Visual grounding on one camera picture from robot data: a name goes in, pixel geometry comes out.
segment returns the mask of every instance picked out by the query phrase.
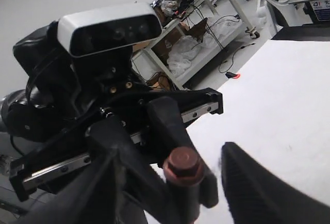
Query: camera lens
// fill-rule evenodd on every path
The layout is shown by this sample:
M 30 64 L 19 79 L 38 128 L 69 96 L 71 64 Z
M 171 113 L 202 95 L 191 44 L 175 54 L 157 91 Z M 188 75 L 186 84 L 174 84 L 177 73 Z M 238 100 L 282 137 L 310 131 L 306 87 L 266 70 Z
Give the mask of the camera lens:
M 140 27 L 139 27 L 139 32 L 142 33 L 142 34 L 146 34 L 149 32 L 149 28 L 146 24 L 142 24 Z
M 122 40 L 125 37 L 125 30 L 124 28 L 120 27 L 117 28 L 114 32 L 113 32 L 113 36 L 112 38 L 114 40 Z

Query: floor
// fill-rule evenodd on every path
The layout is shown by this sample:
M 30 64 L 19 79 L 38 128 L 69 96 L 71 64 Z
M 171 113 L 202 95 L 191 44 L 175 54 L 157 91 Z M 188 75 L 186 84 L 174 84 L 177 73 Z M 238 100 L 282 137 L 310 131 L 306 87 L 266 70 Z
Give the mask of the floor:
M 259 50 L 259 48 L 268 39 L 271 38 L 267 28 L 263 29 L 265 25 L 262 25 L 261 19 L 256 16 L 257 0 L 237 0 L 237 2 L 241 5 L 241 8 L 243 9 L 244 13 L 251 21 L 251 23 L 257 27 L 257 30 L 260 33 L 260 38 L 252 40 L 247 34 L 242 34 L 241 36 L 239 36 L 235 41 L 232 41 L 226 47 L 227 52 L 220 52 L 195 76 L 193 76 L 193 78 L 188 81 L 188 88 L 195 90 L 204 88 L 218 89 L 223 83 L 228 80 L 225 74 L 219 73 L 218 67 L 220 64 L 221 71 L 228 69 L 232 63 L 232 56 L 236 49 L 243 45 L 256 43 L 255 45 L 248 46 L 235 53 L 234 64 L 230 71 L 233 73 L 239 73 L 239 69 L 251 58 L 254 53 Z M 230 4 L 229 0 L 218 0 L 216 9 L 220 15 L 237 14 L 232 5 Z M 205 17 L 212 16 L 211 12 L 207 7 L 202 7 L 201 11 Z M 200 21 L 200 18 L 196 14 L 191 14 L 190 17 L 194 23 Z

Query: plastic bag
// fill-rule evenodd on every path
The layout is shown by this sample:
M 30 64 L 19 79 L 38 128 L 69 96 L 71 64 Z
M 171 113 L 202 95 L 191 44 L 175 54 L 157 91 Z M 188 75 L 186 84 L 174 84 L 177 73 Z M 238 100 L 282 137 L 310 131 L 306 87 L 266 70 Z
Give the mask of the plastic bag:
M 166 16 L 173 16 L 175 11 L 178 10 L 181 1 L 179 0 L 163 0 L 160 9 Z
M 207 19 L 210 31 L 206 31 L 203 36 L 203 46 L 206 48 L 214 48 L 218 46 L 217 41 L 213 35 L 221 42 L 231 32 L 241 25 L 241 21 L 236 19 L 234 16 L 214 16 Z
M 172 58 L 171 61 L 168 61 L 170 71 L 175 77 L 182 75 L 186 69 L 191 66 L 191 62 L 187 59 L 182 58 Z
M 191 60 L 200 52 L 202 46 L 192 36 L 182 36 L 169 52 L 167 64 L 175 77 L 183 74 L 191 66 Z
M 169 52 L 169 57 L 179 55 L 183 59 L 193 60 L 200 52 L 202 46 L 192 36 L 182 36 Z

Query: wheel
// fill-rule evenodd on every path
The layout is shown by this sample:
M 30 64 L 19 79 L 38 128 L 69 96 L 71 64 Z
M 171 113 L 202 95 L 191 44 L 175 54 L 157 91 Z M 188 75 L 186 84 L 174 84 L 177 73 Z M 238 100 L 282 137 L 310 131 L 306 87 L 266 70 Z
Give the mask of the wheel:
M 250 38 L 251 39 L 258 39 L 260 37 L 260 34 L 259 34 L 259 32 L 257 32 L 257 31 L 255 31 L 255 32 L 253 32 L 253 33 L 251 33 L 250 34 Z
M 260 38 L 260 33 L 259 32 L 254 32 L 254 35 L 256 36 L 256 39 Z

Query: white plastic bag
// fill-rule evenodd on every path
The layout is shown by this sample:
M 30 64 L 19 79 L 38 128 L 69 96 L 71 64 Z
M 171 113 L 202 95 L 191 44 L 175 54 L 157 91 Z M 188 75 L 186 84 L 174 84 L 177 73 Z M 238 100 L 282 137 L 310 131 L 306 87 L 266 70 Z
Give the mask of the white plastic bag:
M 169 52 L 167 64 L 175 77 L 191 66 L 191 60 L 200 52 L 202 46 L 192 36 L 182 36 Z
M 241 21 L 233 16 L 214 16 L 207 18 L 207 24 L 212 32 L 208 30 L 205 32 L 203 36 L 203 46 L 206 48 L 214 48 L 218 46 L 218 43 L 213 35 L 221 42 L 241 25 Z
M 168 60 L 168 65 L 172 74 L 175 77 L 178 77 L 179 75 L 182 75 L 185 70 L 191 66 L 191 62 L 187 59 L 172 58 L 171 61 Z
M 169 57 L 179 55 L 183 59 L 193 60 L 200 52 L 202 46 L 192 36 L 182 36 L 169 52 Z

